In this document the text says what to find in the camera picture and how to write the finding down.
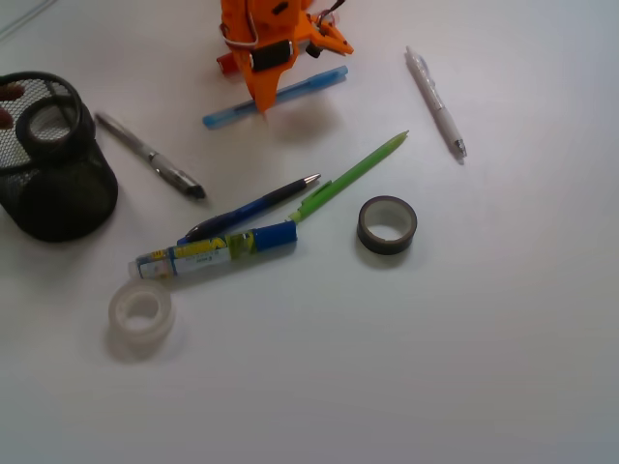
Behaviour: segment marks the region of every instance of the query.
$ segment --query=pen cap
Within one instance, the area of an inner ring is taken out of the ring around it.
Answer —
[[[253,239],[258,253],[265,249],[292,244],[297,241],[297,224],[289,220],[281,224],[253,229]]]

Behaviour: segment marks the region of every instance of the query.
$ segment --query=pen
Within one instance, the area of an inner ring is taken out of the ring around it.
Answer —
[[[177,169],[164,155],[146,145],[128,129],[104,113],[97,113],[95,119],[106,128],[112,135],[123,142],[131,151],[140,155],[153,169],[171,186],[181,193],[195,199],[206,197],[204,188],[192,177]]]
[[[327,203],[330,199],[355,182],[361,176],[366,174],[380,161],[393,153],[399,147],[408,135],[408,130],[396,135],[387,143],[379,147],[377,150],[368,155],[361,162],[351,167],[345,174],[337,178],[335,181],[329,181],[310,196],[301,202],[301,208],[294,212],[289,217],[297,224],[303,219],[311,215],[314,211]]]
[[[249,205],[242,206],[238,210],[205,220],[190,230],[185,237],[178,241],[177,245],[189,244],[215,237],[225,229],[257,215],[258,213],[275,206],[286,198],[290,198],[295,193],[306,189],[309,184],[319,178],[320,174],[314,174],[313,176],[306,177],[305,179],[300,179],[292,184],[288,184],[285,187],[278,188],[262,198],[251,202]]]
[[[429,69],[427,68],[424,58],[411,50],[410,46],[406,48],[406,61],[408,67],[413,73],[417,85],[422,94],[426,98],[426,102],[429,105],[429,109],[434,115],[436,124],[443,132],[443,135],[447,139],[447,143],[454,147],[460,154],[460,160],[466,157],[466,147],[464,147],[464,140],[457,130],[454,118],[450,114],[449,110],[445,106],[445,103],[438,96],[436,92],[436,84],[429,76]]]
[[[330,85],[337,84],[346,79],[348,74],[348,68],[346,66],[340,66],[334,70],[322,72],[317,75],[313,75],[308,79],[299,82],[294,85],[290,85],[278,91],[276,103],[288,102],[289,100],[296,99],[310,92],[324,89]],[[245,116],[258,112],[258,108],[255,105],[255,101],[247,101],[245,103],[238,104],[231,108],[224,109],[217,113],[209,114],[205,116],[202,122],[209,129],[219,129],[228,124],[232,124]]]

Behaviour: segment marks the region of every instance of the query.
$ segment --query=black mesh pen cup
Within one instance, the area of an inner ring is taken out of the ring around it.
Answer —
[[[89,234],[114,211],[118,184],[88,108],[71,84],[52,74],[0,77],[6,85],[17,91],[0,101],[14,121],[0,130],[0,203],[36,239],[66,242]]]

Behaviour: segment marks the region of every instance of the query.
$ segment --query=tape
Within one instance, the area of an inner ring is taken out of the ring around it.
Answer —
[[[131,319],[146,316],[147,327],[132,327]],[[133,280],[120,288],[109,303],[109,325],[131,344],[162,341],[174,324],[170,293],[154,280]]]
[[[392,237],[380,237],[372,233],[370,228],[388,226],[398,232]],[[369,200],[359,213],[357,236],[361,243],[370,251],[391,255],[398,254],[410,247],[417,231],[417,215],[411,206],[394,196],[377,196]]]

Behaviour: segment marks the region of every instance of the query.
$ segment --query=pen tip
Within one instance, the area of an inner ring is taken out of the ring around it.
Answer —
[[[317,181],[318,179],[320,179],[321,176],[321,174],[314,174],[313,176],[306,177],[304,181],[306,182],[306,184],[309,184],[313,181]]]

